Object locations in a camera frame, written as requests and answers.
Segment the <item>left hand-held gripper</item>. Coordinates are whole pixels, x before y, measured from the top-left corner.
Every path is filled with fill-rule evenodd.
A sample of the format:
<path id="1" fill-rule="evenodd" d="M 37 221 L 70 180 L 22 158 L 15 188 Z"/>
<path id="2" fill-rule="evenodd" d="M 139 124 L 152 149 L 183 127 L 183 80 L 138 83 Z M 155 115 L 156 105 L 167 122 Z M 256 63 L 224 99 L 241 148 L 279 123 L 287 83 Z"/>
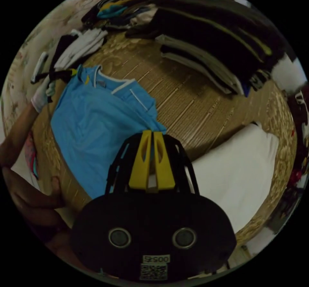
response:
<path id="1" fill-rule="evenodd" d="M 61 79 L 62 81 L 68 83 L 71 77 L 79 77 L 80 76 L 80 68 L 77 69 L 67 69 L 67 70 L 60 70 L 60 71 L 52 71 L 52 72 L 45 72 L 45 73 L 34 73 L 31 77 L 31 84 L 37 84 L 40 80 L 44 80 L 47 76 L 49 76 L 50 81 L 57 81 Z M 85 83 L 88 84 L 90 81 L 89 75 L 87 75 Z"/>

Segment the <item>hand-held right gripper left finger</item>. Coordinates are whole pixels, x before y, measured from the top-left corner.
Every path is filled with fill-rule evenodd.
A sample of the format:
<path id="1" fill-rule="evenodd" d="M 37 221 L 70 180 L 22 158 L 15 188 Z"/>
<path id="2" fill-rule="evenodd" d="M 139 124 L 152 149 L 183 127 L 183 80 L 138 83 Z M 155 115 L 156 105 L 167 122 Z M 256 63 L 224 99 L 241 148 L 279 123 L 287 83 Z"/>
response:
<path id="1" fill-rule="evenodd" d="M 145 130 L 141 134 L 129 180 L 130 188 L 148 187 L 151 158 L 151 138 L 151 130 Z"/>

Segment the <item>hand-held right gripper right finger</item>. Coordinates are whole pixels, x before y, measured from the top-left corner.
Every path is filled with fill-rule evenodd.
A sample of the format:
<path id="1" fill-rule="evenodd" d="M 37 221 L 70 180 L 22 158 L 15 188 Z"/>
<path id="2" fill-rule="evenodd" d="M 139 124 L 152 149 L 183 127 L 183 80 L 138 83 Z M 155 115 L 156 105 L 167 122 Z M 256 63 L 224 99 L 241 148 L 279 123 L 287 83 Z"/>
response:
<path id="1" fill-rule="evenodd" d="M 157 188 L 173 189 L 175 180 L 161 132 L 154 132 L 154 165 Z"/>

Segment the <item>person's left hand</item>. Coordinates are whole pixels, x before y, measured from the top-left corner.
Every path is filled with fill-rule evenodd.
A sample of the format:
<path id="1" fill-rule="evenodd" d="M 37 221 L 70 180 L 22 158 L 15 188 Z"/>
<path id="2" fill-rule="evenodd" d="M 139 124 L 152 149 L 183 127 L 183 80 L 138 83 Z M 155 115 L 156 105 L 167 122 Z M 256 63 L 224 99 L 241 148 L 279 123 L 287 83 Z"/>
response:
<path id="1" fill-rule="evenodd" d="M 48 99 L 55 94 L 55 91 L 55 81 L 50 81 L 49 76 L 47 76 L 31 98 L 31 104 L 37 113 L 40 113 L 48 104 Z"/>

